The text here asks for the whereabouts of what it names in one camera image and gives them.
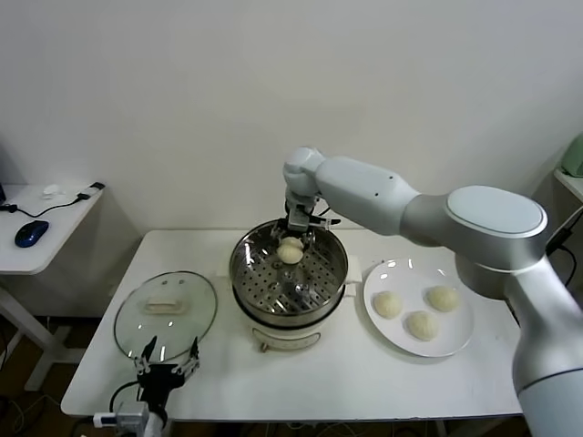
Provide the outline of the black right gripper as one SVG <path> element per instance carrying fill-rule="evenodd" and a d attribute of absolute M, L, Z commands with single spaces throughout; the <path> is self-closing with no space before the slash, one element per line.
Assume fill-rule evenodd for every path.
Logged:
<path fill-rule="evenodd" d="M 285 206 L 288 209 L 287 217 L 278 218 L 271 228 L 273 239 L 282 239 L 287 235 L 287 229 L 303 234 L 305 249 L 313 248 L 316 244 L 316 233 L 309 229 L 310 219 L 315 208 L 316 197 L 299 195 L 293 191 L 286 191 Z"/>

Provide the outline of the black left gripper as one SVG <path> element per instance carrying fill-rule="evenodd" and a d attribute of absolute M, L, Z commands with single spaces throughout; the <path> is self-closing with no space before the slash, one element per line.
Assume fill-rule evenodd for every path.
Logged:
<path fill-rule="evenodd" d="M 156 346 L 156 337 L 143 348 L 141 354 L 133 358 L 141 394 L 138 399 L 147 404 L 166 404 L 172 391 L 181 388 L 186 378 L 190 377 L 200 366 L 199 337 L 192 342 L 188 356 L 180 365 L 152 364 L 149 359 Z"/>

